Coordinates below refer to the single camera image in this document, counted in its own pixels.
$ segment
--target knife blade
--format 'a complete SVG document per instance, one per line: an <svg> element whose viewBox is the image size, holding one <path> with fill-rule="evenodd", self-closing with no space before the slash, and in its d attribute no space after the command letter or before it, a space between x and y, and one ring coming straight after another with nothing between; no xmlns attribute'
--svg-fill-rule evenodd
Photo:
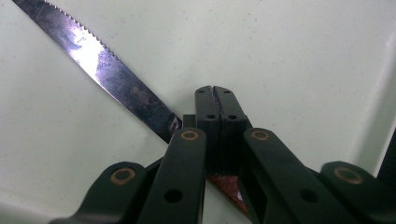
<svg viewBox="0 0 396 224"><path fill-rule="evenodd" d="M181 120L102 41L43 0L13 0L97 84L169 143Z"/></svg>

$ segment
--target white surface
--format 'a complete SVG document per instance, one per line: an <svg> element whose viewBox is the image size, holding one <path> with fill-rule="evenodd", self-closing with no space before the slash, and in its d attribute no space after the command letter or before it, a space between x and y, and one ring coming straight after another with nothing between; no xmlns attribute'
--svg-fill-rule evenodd
<svg viewBox="0 0 396 224"><path fill-rule="evenodd" d="M219 85L307 166L376 174L395 126L395 1L52 2L178 115L193 113L196 89ZM0 1L0 30L1 223L70 216L107 166L163 155L11 1ZM204 219L248 222L210 185Z"/></svg>

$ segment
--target white tray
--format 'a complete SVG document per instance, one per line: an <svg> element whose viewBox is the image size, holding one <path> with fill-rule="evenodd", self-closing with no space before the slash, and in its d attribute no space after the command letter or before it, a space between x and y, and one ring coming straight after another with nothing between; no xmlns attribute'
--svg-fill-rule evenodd
<svg viewBox="0 0 396 224"><path fill-rule="evenodd" d="M225 87L308 167L376 175L395 127L395 1L52 2L178 115L196 89ZM148 165L166 144L0 4L0 223L68 217L107 166ZM247 222L206 185L204 223Z"/></svg>

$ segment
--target black object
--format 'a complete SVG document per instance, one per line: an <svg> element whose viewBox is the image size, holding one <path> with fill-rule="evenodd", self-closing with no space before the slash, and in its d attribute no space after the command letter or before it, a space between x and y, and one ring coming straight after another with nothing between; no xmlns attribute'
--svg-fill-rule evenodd
<svg viewBox="0 0 396 224"><path fill-rule="evenodd" d="M396 193L361 168L306 168L274 133L251 128L224 88L203 87L195 102L161 160L110 166L73 216L51 223L201 223L212 174L239 176L252 223L396 223Z"/></svg>

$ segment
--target copper-colored ring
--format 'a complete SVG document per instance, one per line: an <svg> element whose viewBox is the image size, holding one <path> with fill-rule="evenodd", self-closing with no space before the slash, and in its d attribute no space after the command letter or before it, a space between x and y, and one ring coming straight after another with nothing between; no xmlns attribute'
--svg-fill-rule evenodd
<svg viewBox="0 0 396 224"><path fill-rule="evenodd" d="M124 179L118 179L117 175L119 173L122 172L128 172L129 176L124 178ZM129 167L125 167L125 168L120 168L118 170L116 170L110 177L110 180L113 184L115 185L124 185L124 184L128 184L129 182L131 182L134 179L134 169L129 168Z"/></svg>
<svg viewBox="0 0 396 224"><path fill-rule="evenodd" d="M345 172L350 173L351 175L353 175L353 177L345 176L344 175ZM335 168L334 169L334 174L338 178L346 181L349 184L358 185L358 184L361 184L363 182L363 177L360 174L358 174L355 171L353 171L353 170L351 170L349 168L346 168L346 167L337 167L337 168Z"/></svg>
<svg viewBox="0 0 396 224"><path fill-rule="evenodd" d="M198 133L195 131L186 131L184 133L181 134L181 138L183 138L184 140L187 141L192 141L198 138Z"/></svg>
<svg viewBox="0 0 396 224"><path fill-rule="evenodd" d="M257 140L265 141L270 138L270 135L268 133L265 133L263 131L254 131L251 133L251 136Z"/></svg>

